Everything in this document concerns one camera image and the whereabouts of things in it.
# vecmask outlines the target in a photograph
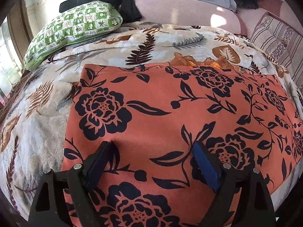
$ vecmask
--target bed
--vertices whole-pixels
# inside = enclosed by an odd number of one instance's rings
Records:
[[[0,186],[15,210],[27,219],[43,171],[61,169],[66,123],[85,64],[136,67],[134,73],[144,84],[148,81],[144,64],[170,62],[186,55],[196,61],[225,56],[235,66],[275,74],[303,117],[301,94],[287,70],[247,40],[208,26],[125,24],[107,36],[67,46],[49,56],[25,82],[6,115],[0,136]],[[302,160],[288,170],[289,176],[272,193],[275,209],[302,174]]]

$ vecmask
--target green patterned pillow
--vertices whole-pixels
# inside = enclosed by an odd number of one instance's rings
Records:
[[[111,4],[94,1],[65,11],[31,41],[25,68],[32,71],[56,50],[118,29],[122,17]]]

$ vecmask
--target window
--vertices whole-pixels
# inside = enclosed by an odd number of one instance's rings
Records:
[[[9,93],[22,76],[22,63],[9,34],[7,18],[0,27],[0,102],[8,101]]]

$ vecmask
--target black flower print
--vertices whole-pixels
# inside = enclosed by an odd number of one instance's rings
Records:
[[[79,123],[87,139],[94,141],[108,133],[124,132],[131,113],[123,107],[123,95],[108,88],[97,88],[80,96],[75,110],[83,116]]]
[[[246,148],[246,143],[239,135],[227,134],[222,137],[210,137],[206,147],[211,153],[219,155],[222,163],[230,163],[234,168],[243,170],[246,166],[255,167],[255,154],[251,148]]]
[[[200,66],[199,69],[190,72],[196,76],[199,85],[211,88],[220,97],[230,97],[229,88],[234,84],[234,81],[225,75],[219,74],[213,67]]]
[[[110,186],[107,204],[99,210],[104,226],[181,227],[180,218],[169,215],[171,208],[165,196],[142,196],[129,182]]]
[[[267,101],[284,115],[285,107],[281,100],[285,100],[285,98],[278,96],[275,91],[268,88],[265,88],[265,96]]]
[[[174,78],[181,78],[183,80],[189,80],[189,76],[190,74],[187,72],[180,72],[180,73],[176,73],[174,74]]]
[[[296,153],[300,156],[303,155],[303,137],[301,135],[301,132],[294,131],[294,137],[293,137],[295,146],[296,146]]]

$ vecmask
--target black cloth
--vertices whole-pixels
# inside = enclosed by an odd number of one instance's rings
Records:
[[[73,7],[80,6],[95,0],[67,0],[60,4],[59,12],[63,13]],[[124,23],[139,21],[142,19],[134,0],[99,0],[111,4],[115,9],[121,5],[120,14]]]

